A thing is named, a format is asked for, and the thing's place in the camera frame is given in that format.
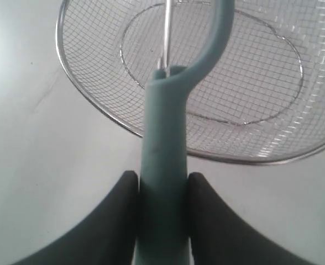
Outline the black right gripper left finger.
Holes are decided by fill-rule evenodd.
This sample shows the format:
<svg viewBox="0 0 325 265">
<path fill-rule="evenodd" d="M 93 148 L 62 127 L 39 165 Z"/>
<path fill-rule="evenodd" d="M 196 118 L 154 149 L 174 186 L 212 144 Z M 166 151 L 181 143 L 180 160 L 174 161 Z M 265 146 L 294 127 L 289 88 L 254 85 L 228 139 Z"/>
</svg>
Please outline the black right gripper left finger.
<svg viewBox="0 0 325 265">
<path fill-rule="evenodd" d="M 131 264 L 138 202 L 138 176 L 125 171 L 79 224 L 17 264 Z"/>
</svg>

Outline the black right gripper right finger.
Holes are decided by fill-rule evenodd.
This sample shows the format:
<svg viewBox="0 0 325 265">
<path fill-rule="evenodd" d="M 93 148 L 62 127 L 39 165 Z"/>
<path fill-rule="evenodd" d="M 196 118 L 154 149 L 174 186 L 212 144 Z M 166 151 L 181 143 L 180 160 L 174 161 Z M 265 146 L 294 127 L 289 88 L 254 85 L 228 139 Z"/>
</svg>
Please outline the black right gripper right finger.
<svg viewBox="0 0 325 265">
<path fill-rule="evenodd" d="M 187 179 L 187 218 L 195 264 L 325 264 L 294 253 L 253 228 L 199 172 Z"/>
</svg>

